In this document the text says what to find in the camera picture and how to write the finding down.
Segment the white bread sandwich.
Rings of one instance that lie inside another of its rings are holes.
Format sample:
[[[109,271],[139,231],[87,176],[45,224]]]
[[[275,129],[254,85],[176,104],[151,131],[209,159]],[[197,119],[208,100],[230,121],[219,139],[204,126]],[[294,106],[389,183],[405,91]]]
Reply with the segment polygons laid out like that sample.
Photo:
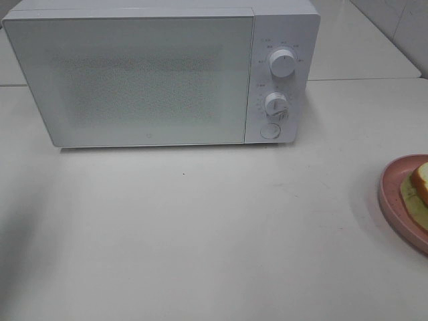
[[[411,219],[427,232],[427,163],[418,166],[401,183],[401,196]]]

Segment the pink round plate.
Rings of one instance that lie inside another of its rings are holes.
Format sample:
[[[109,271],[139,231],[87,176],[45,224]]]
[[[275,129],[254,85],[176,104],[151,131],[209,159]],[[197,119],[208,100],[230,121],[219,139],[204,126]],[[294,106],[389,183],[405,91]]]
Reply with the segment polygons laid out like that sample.
[[[427,232],[408,214],[401,195],[401,183],[425,162],[426,154],[410,154],[391,161],[381,174],[378,190],[379,207],[387,223],[423,255],[427,255]]]

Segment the upper white power knob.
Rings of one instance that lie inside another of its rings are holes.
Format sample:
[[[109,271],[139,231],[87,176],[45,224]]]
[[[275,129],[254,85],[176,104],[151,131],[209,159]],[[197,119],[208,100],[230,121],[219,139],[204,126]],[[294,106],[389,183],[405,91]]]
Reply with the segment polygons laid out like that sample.
[[[271,73],[278,78],[290,76],[296,68],[296,57],[292,51],[283,48],[273,52],[269,58]]]

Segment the white microwave oven body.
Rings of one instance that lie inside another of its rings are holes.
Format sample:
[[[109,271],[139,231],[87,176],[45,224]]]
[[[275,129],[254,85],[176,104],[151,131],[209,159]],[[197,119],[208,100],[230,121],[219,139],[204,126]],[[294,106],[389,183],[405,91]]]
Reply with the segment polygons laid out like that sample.
[[[1,23],[5,30],[5,22],[10,20],[204,17],[253,19],[245,134],[243,142],[234,144],[294,141],[320,26],[320,15],[309,1],[22,1],[6,14]],[[270,71],[269,58],[273,52],[283,48],[294,53],[296,68],[290,76],[278,78]],[[288,111],[281,116],[270,117],[265,113],[265,97],[272,92],[281,92],[288,100]],[[278,138],[264,139],[261,136],[262,126],[268,123],[281,127]]]

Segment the white timer knob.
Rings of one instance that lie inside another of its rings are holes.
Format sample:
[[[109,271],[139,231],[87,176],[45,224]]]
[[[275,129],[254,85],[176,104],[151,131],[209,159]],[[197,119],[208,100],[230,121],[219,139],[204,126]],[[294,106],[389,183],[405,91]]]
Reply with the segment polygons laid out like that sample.
[[[265,97],[265,113],[270,117],[281,116],[288,111],[289,103],[281,92],[272,92]]]

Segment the round white door button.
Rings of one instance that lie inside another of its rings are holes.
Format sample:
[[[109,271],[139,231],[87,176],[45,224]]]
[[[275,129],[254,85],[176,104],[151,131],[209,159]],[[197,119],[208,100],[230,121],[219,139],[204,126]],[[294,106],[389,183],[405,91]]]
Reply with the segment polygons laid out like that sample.
[[[268,123],[262,126],[260,134],[264,139],[276,139],[281,134],[281,127],[275,123]]]

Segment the white microwave door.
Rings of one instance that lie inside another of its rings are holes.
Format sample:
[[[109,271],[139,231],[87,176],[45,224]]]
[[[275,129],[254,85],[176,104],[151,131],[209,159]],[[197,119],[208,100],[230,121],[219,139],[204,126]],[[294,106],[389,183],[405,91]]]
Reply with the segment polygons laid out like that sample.
[[[244,140],[253,19],[10,20],[57,147]]]

